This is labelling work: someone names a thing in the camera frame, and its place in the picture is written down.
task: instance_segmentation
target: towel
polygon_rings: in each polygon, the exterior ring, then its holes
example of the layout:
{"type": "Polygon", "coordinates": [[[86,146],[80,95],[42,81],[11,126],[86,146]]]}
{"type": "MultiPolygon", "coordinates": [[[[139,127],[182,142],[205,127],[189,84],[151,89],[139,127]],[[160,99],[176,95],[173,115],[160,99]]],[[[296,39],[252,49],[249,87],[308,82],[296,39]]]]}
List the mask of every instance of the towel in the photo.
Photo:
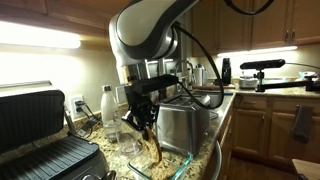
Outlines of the towel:
{"type": "Polygon", "coordinates": [[[293,138],[303,144],[309,141],[313,107],[298,106],[296,119],[292,127],[293,138]]]}

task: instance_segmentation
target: panini press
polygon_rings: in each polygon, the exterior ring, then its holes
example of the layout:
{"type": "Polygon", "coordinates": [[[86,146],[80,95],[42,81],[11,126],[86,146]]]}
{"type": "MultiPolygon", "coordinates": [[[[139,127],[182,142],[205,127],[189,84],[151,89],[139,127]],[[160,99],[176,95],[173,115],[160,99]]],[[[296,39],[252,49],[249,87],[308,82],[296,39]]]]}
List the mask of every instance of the panini press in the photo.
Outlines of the panini press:
{"type": "MultiPolygon", "coordinates": [[[[61,131],[64,101],[53,88],[0,91],[0,155],[61,131]]],[[[0,180],[103,179],[108,170],[97,144],[70,134],[0,164],[0,180]]]]}

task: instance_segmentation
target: coffee maker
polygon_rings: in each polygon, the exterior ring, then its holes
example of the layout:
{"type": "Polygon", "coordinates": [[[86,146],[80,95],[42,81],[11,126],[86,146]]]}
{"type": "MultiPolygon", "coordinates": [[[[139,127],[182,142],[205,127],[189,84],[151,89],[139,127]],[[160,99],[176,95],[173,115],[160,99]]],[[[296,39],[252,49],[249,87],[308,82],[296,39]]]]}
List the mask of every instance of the coffee maker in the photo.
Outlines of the coffee maker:
{"type": "Polygon", "coordinates": [[[223,85],[231,84],[230,58],[223,58],[221,74],[222,74],[222,83],[223,83],[223,85]]]}

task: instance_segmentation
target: kitchen wall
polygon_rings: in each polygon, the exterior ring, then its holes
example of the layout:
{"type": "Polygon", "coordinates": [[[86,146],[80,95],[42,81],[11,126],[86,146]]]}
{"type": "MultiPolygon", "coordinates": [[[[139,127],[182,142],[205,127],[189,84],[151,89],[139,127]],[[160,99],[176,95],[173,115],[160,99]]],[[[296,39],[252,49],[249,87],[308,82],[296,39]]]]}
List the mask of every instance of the kitchen wall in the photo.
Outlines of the kitchen wall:
{"type": "Polygon", "coordinates": [[[111,51],[0,45],[0,84],[50,80],[66,100],[82,94],[94,112],[100,111],[101,86],[119,86],[115,67],[111,51]]]}
{"type": "MultiPolygon", "coordinates": [[[[222,60],[223,58],[213,56],[214,62],[221,73],[222,60]]],[[[243,62],[249,61],[262,61],[262,60],[271,60],[271,59],[284,59],[287,63],[300,63],[300,64],[308,64],[313,66],[320,66],[320,45],[316,46],[305,46],[298,47],[298,49],[293,51],[285,51],[285,52],[275,52],[275,53],[265,53],[265,54],[256,54],[256,55],[243,55],[230,57],[231,62],[231,70],[232,70],[232,78],[239,78],[242,75],[242,71],[240,69],[240,65],[243,62]]],[[[194,64],[202,63],[208,70],[208,77],[210,79],[215,79],[216,76],[213,73],[213,70],[205,57],[201,58],[191,58],[190,59],[194,64]]],[[[287,78],[298,78],[299,72],[301,71],[315,71],[319,70],[309,67],[297,66],[297,65],[289,65],[286,64],[281,68],[275,69],[265,69],[266,78],[279,78],[279,77],[287,77],[287,78]]],[[[245,70],[245,74],[254,74],[256,70],[245,70]]]]}

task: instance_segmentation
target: plastic bottle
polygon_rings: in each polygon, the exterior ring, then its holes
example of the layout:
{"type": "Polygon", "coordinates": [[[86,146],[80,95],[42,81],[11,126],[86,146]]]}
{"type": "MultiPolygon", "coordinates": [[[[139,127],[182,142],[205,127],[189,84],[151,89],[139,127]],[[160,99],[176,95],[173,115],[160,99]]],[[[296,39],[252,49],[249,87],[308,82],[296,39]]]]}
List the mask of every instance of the plastic bottle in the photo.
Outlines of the plastic bottle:
{"type": "Polygon", "coordinates": [[[111,91],[111,85],[102,86],[101,119],[106,139],[117,142],[116,133],[121,131],[121,119],[118,115],[118,104],[111,91]]]}

